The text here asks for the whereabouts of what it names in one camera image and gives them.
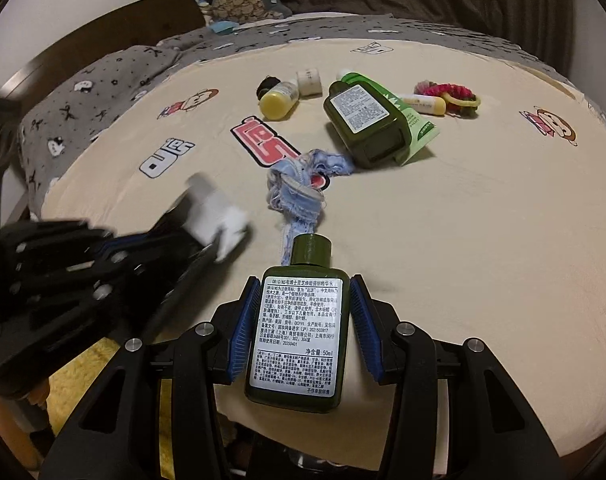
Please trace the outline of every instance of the logo print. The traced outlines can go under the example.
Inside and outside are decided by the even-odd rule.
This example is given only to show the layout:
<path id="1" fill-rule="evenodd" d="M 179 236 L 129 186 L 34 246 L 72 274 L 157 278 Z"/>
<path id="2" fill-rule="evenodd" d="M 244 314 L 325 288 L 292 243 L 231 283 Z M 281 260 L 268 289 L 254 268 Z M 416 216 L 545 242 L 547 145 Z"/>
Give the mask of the logo print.
<path id="1" fill-rule="evenodd" d="M 150 178 L 156 178 L 172 166 L 177 158 L 185 155 L 193 147 L 194 144 L 192 142 L 186 142 L 181 139 L 168 139 L 163 143 L 163 146 L 139 166 L 139 170 Z"/>
<path id="2" fill-rule="evenodd" d="M 160 119 L 161 117 L 168 117 L 179 110 L 189 112 L 190 110 L 196 108 L 198 105 L 209 101 L 218 93 L 219 91 L 216 88 L 201 90 L 200 92 L 198 92 L 198 94 L 194 94 L 186 101 L 178 101 L 170 106 L 166 106 L 165 108 L 163 108 L 163 110 L 161 110 L 161 113 L 158 115 L 157 119 Z"/>
<path id="3" fill-rule="evenodd" d="M 243 119 L 241 124 L 237 124 L 230 131 L 263 168 L 269 168 L 283 158 L 297 158 L 301 154 L 270 126 L 253 115 Z M 324 175 L 317 174 L 312 177 L 312 187 L 315 189 L 325 189 L 329 185 L 330 179 Z"/>
<path id="4" fill-rule="evenodd" d="M 565 119 L 562 119 L 558 115 L 548 112 L 543 108 L 534 108 L 536 109 L 535 114 L 531 112 L 519 113 L 530 123 L 534 124 L 536 129 L 544 136 L 554 137 L 554 134 L 558 134 L 561 139 L 567 140 L 571 145 L 578 145 L 576 144 L 576 132 L 574 132 Z"/>
<path id="5" fill-rule="evenodd" d="M 350 50 L 350 52 L 362 52 L 363 54 L 383 54 L 384 52 L 392 52 L 394 49 L 389 46 L 383 46 L 378 41 L 372 41 L 372 43 L 366 44 Z"/>

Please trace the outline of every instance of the metal bolt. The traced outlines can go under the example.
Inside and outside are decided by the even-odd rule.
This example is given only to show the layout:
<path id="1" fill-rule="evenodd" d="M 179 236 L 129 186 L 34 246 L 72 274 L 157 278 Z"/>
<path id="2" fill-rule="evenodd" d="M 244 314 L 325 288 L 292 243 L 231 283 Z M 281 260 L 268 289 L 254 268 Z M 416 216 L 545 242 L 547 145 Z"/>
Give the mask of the metal bolt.
<path id="1" fill-rule="evenodd" d="M 108 285 L 106 283 L 105 285 L 97 286 L 96 290 L 92 293 L 92 297 L 96 301 L 101 301 L 101 300 L 104 300 L 105 298 L 107 298 L 111 292 L 112 292 L 112 285 Z"/>
<path id="2" fill-rule="evenodd" d="M 397 325 L 397 332 L 400 335 L 412 335 L 416 332 L 416 327 L 412 323 L 401 322 Z"/>
<path id="3" fill-rule="evenodd" d="M 118 263 L 122 262 L 127 257 L 128 257 L 128 253 L 126 251 L 119 251 L 118 253 L 114 253 L 112 255 L 112 258 L 110 258 L 110 261 L 113 264 L 118 264 Z"/>
<path id="4" fill-rule="evenodd" d="M 470 339 L 467 342 L 467 347 L 472 352 L 482 352 L 483 350 L 485 350 L 485 345 L 480 339 Z"/>
<path id="5" fill-rule="evenodd" d="M 210 335 L 212 332 L 214 332 L 214 325 L 212 325 L 212 323 L 208 323 L 207 321 L 204 321 L 203 323 L 199 323 L 194 331 L 198 334 L 198 335 Z"/>
<path id="6" fill-rule="evenodd" d="M 125 349 L 128 352 L 136 352 L 139 348 L 143 346 L 143 341 L 137 337 L 133 337 L 129 341 L 125 342 Z"/>

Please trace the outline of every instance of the blue cloth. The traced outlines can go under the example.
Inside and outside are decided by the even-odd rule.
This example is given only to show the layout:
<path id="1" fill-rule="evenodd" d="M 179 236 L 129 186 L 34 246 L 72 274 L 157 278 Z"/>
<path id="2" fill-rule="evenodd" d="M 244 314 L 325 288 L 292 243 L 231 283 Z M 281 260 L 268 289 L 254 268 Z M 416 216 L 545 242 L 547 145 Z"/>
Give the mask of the blue cloth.
<path id="1" fill-rule="evenodd" d="M 294 238 L 313 233 L 324 202 L 323 193 L 312 188 L 312 177 L 322 174 L 349 175 L 354 171 L 352 161 L 322 150 L 284 158 L 274 164 L 267 176 L 269 189 L 267 202 L 275 211 L 282 211 L 287 225 L 283 231 L 281 264 L 289 265 Z"/>
<path id="2" fill-rule="evenodd" d="M 213 22 L 208 25 L 209 30 L 216 34 L 225 35 L 231 33 L 235 28 L 238 27 L 237 22 Z"/>

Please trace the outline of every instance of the bottle label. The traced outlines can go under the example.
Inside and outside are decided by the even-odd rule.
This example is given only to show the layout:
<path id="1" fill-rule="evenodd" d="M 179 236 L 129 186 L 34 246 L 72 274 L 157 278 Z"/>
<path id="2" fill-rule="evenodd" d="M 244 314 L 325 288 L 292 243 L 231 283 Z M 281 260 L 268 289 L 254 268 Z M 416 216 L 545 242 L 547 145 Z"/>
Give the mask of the bottle label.
<path id="1" fill-rule="evenodd" d="M 285 95 L 285 97 L 290 99 L 291 101 L 296 101 L 299 98 L 299 89 L 296 85 L 288 81 L 281 81 L 278 85 L 272 88 L 270 92 Z"/>
<path id="2" fill-rule="evenodd" d="M 250 385 L 332 397 L 341 328 L 343 282 L 269 276 L 254 336 Z"/>
<path id="3" fill-rule="evenodd" d="M 389 115 L 381 103 L 360 85 L 341 92 L 330 102 L 355 134 Z"/>
<path id="4" fill-rule="evenodd" d="M 422 99 L 412 96 L 405 100 L 405 104 L 410 105 L 420 114 L 434 114 L 435 104 L 433 98 Z"/>

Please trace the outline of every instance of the gray fabric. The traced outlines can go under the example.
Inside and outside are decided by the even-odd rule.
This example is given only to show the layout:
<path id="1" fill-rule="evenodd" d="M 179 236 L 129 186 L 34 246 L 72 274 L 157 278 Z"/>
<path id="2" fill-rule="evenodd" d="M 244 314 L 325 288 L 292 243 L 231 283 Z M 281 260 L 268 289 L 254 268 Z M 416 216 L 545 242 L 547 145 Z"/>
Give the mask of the gray fabric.
<path id="1" fill-rule="evenodd" d="M 30 211 L 39 215 L 52 180 L 62 176 L 143 92 L 197 61 L 306 38 L 363 38 L 364 45 L 376 40 L 407 40 L 516 61 L 569 83 L 553 68 L 507 40 L 448 25 L 391 16 L 315 18 L 283 25 L 247 28 L 225 36 L 202 28 L 168 38 L 154 48 L 133 46 L 105 56 L 60 85 L 24 117 L 20 127 Z M 375 29 L 396 32 L 370 32 Z M 83 81 L 90 81 L 92 87 L 75 90 L 75 85 Z"/>

